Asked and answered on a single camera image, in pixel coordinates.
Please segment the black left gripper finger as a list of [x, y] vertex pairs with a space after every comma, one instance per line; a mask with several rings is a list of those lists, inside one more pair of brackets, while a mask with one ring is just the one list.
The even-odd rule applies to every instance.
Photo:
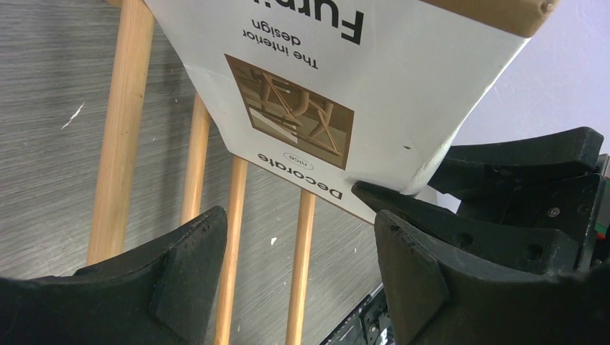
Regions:
[[71, 276], [1, 279], [3, 344], [201, 344], [227, 244], [210, 208]]

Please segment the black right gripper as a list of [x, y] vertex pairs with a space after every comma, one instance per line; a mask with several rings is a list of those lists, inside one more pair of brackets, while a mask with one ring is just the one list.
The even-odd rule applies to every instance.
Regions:
[[[352, 193], [380, 211], [378, 265], [396, 343], [607, 344], [603, 142], [582, 126], [452, 146], [429, 186], [482, 195], [462, 201], [457, 214], [356, 182]], [[545, 275], [569, 272], [577, 273]]]

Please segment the wooden book rack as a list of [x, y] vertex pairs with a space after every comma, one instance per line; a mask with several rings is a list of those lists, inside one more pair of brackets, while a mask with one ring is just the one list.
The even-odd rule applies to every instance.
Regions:
[[[118, 255], [124, 246], [153, 32], [159, 25], [147, 6], [148, 2], [115, 2], [121, 13], [86, 259], [88, 264]], [[527, 43], [557, 6], [556, 1], [466, 2], [474, 6], [476, 19], [489, 19], [500, 29], [525, 37]], [[184, 222], [199, 212], [210, 123], [214, 121], [196, 90], [181, 214]], [[232, 155], [229, 233], [219, 278], [215, 344], [229, 343], [247, 166], [252, 163]], [[314, 207], [316, 200], [321, 198], [303, 188], [300, 190], [287, 344], [300, 344], [302, 340]]]

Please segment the white Decorate book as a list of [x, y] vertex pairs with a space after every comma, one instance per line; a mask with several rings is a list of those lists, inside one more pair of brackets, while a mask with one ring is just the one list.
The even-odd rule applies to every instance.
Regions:
[[365, 221], [421, 191], [527, 39], [466, 1], [149, 1], [226, 148]]

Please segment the black mounting base plate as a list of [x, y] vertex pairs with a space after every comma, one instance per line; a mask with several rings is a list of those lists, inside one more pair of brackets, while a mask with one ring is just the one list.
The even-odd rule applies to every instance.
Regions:
[[371, 290], [320, 345], [395, 344], [383, 284]]

